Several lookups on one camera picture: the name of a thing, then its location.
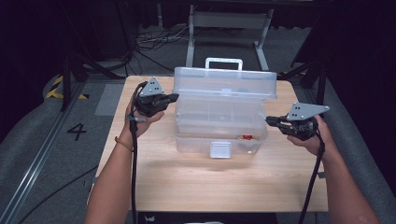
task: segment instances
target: bracelet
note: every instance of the bracelet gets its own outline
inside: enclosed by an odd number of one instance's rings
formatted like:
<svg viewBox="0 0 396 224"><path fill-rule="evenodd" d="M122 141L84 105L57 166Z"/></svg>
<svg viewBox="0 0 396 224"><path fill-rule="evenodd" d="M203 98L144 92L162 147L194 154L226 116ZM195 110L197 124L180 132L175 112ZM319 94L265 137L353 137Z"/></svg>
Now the bracelet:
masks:
<svg viewBox="0 0 396 224"><path fill-rule="evenodd" d="M133 149L133 148L128 147L128 145L126 145L126 143L122 142L117 136L114 138L114 140L115 140L117 143L120 143L121 145L123 145L123 146L125 146L126 148L128 148L130 151L134 152L134 149Z"/></svg>

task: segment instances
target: clear plastic tackle box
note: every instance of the clear plastic tackle box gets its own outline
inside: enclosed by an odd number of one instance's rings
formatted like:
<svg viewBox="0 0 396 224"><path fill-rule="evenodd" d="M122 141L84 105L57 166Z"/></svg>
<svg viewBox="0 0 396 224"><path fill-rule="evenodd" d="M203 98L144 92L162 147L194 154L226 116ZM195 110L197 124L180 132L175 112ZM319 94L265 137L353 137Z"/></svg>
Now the clear plastic tackle box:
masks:
<svg viewBox="0 0 396 224"><path fill-rule="evenodd" d="M238 63L238 70L211 69ZM177 150L211 158L255 154L267 137L264 100L276 98L276 73L243 71L236 59L206 59L205 68L177 67Z"/></svg>

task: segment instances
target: forearm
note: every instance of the forearm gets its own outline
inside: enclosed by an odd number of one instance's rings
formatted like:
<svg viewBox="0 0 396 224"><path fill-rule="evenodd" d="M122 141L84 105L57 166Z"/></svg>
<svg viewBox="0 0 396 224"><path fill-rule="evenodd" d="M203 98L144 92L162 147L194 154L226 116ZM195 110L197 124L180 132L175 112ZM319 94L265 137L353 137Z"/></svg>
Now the forearm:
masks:
<svg viewBox="0 0 396 224"><path fill-rule="evenodd" d="M338 150L323 160L331 223L379 223Z"/></svg>
<svg viewBox="0 0 396 224"><path fill-rule="evenodd" d="M120 140L132 146L130 133ZM99 175L88 203L85 223L124 223L131 199L132 152L116 144Z"/></svg>

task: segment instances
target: light wooden tabletop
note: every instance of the light wooden tabletop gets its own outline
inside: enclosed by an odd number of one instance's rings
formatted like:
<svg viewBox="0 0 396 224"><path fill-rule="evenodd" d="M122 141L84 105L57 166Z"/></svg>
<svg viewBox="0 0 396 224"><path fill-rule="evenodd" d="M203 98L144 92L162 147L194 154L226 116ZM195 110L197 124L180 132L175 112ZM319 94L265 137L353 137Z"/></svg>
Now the light wooden tabletop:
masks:
<svg viewBox="0 0 396 224"><path fill-rule="evenodd" d="M135 87L150 79L127 78L96 176L115 146ZM157 79L165 94L172 92L172 77ZM276 83L276 93L277 99L265 101L268 116L286 115L297 102L287 81ZM267 129L268 138L255 155L216 160L207 154L182 153L176 148L175 104L170 104L165 116L138 138L137 210L301 212L316 157L290 143L278 128ZM317 178L308 211L328 211L325 179Z"/></svg>

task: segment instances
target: human arm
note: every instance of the human arm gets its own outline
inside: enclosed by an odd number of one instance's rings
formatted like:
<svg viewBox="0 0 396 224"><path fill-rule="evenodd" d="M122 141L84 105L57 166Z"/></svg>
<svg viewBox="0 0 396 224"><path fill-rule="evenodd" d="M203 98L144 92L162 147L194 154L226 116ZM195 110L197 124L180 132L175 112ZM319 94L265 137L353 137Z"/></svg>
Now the human arm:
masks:
<svg viewBox="0 0 396 224"><path fill-rule="evenodd" d="M331 223L379 223L374 210L364 198L347 169L326 122L320 116L315 116L315 119L326 147L322 163L326 175ZM316 136L301 141L289 135L288 140L296 146L306 147L314 155L318 154L319 140Z"/></svg>
<svg viewBox="0 0 396 224"><path fill-rule="evenodd" d="M126 115L130 113L127 106ZM163 117L163 111L137 122L137 137L143 134L149 125ZM133 138L129 129L129 120L125 119L119 139L128 147L133 147ZM108 161L92 188L84 223L124 223L131 200L131 174L133 153L123 144L117 143Z"/></svg>

